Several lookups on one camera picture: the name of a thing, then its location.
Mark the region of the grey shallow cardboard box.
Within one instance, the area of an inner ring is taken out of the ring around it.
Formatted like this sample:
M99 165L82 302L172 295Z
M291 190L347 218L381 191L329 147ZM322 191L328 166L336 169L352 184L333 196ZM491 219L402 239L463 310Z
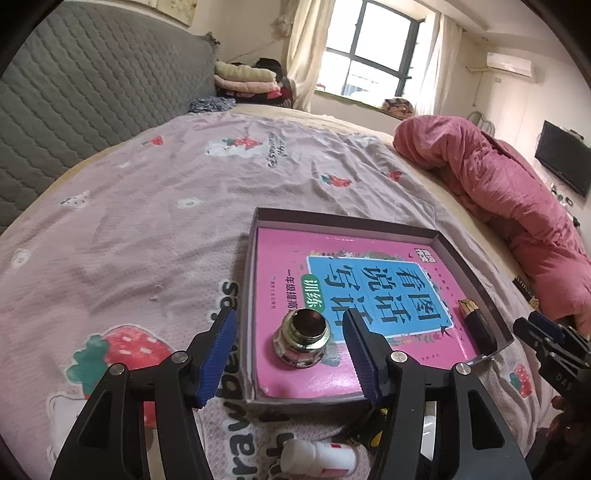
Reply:
M259 208L245 263L240 365L245 401L294 411L359 402L342 318L368 328L421 364L477 364L507 348L509 327L488 290L440 232L339 215ZM280 324L298 309L325 318L328 337L301 367L280 352Z

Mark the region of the black wall television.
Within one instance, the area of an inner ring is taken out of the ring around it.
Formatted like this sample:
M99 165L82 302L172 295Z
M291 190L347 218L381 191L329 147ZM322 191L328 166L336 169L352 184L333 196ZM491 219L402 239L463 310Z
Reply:
M571 190L586 197L590 190L590 148L579 138L545 120L535 158Z

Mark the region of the black yellow digital watch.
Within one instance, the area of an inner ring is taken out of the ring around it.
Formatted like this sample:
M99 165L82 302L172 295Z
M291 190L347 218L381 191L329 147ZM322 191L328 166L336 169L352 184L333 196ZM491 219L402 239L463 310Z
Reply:
M388 417L387 409L373 409L363 414L356 424L353 439L363 445L374 456L380 446L384 426Z

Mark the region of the pink strawberry bed sheet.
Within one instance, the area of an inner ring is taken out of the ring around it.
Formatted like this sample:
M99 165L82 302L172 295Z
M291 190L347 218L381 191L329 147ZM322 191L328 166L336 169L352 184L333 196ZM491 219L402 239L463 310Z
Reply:
M83 162L1 237L1 434L50 476L114 362L152 365L242 301L259 208L431 228L513 321L512 256L389 136L232 113L186 115Z

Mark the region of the cream right curtain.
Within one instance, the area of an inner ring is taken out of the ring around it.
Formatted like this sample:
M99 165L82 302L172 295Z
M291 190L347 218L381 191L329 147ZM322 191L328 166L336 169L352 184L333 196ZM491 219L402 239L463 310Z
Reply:
M437 15L436 37L428 57L416 105L418 115L440 115L451 89L463 28L451 17Z

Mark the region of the black framed window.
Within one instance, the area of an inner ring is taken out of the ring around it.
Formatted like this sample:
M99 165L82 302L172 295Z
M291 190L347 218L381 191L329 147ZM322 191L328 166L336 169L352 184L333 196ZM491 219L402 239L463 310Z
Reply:
M402 96L426 20L393 1L336 1L315 87L375 107Z

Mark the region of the cream curtain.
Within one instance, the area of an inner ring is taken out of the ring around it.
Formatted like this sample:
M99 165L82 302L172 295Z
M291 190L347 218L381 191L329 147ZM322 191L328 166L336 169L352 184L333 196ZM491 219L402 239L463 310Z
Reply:
M436 37L428 57L416 105L418 115L440 115L451 89L463 28L451 17L437 15Z
M294 109L311 111L334 8L335 0L297 2L287 47L287 77L294 82Z

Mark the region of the metal glass ink bottle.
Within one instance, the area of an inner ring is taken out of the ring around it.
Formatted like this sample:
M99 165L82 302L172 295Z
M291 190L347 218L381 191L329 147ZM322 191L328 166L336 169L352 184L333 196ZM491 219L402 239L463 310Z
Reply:
M297 369L314 367L325 356L332 332L318 311L303 308L287 313L273 334L273 351Z

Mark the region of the black gold mattress label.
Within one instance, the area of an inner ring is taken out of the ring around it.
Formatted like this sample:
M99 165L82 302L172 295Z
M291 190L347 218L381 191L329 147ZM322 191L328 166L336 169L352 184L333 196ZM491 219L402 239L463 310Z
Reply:
M531 290L531 288L526 284L526 282L520 276L516 276L512 280L512 283L518 289L518 291L523 295L523 297L525 298L525 300L527 301L527 303L534 310L538 310L539 309L539 306L540 306L539 300L534 295L534 293Z

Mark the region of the white pill bottle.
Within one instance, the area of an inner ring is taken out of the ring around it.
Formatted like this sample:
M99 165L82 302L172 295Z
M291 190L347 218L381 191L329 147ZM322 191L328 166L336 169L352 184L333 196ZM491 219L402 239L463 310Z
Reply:
M283 473L314 478L349 477L358 465L356 450L340 443L290 439L283 444L280 455Z

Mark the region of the stack of folded clothes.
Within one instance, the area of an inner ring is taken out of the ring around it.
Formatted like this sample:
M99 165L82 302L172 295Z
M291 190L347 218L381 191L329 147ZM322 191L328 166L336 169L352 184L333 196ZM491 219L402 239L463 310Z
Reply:
M218 96L238 103L294 106L293 85L276 59L259 58L253 66L217 61L214 84Z

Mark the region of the blue patterned cloth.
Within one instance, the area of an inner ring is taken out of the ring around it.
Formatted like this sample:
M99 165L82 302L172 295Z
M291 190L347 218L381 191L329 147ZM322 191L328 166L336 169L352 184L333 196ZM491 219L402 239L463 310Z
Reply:
M231 110L235 106L235 99L207 96L192 100L188 112L194 114L224 112Z

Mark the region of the grey quilted headboard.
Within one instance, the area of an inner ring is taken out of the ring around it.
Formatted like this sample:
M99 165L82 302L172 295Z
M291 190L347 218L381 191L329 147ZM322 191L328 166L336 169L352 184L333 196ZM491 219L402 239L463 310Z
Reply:
M217 49L131 10L57 7L1 77L1 227L78 163L214 94Z

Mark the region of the patterned bag on sill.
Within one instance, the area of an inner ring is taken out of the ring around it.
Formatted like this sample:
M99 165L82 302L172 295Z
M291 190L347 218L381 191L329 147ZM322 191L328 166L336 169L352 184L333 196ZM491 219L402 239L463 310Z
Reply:
M413 104L402 97L386 99L381 110L398 120L406 120L415 115Z

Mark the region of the white air conditioner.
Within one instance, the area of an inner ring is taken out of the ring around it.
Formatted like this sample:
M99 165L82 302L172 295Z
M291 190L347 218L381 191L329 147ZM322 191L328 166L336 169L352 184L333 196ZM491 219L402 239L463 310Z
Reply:
M487 67L490 69L518 75L527 79L534 78L534 65L529 59L498 52L488 52L486 62Z

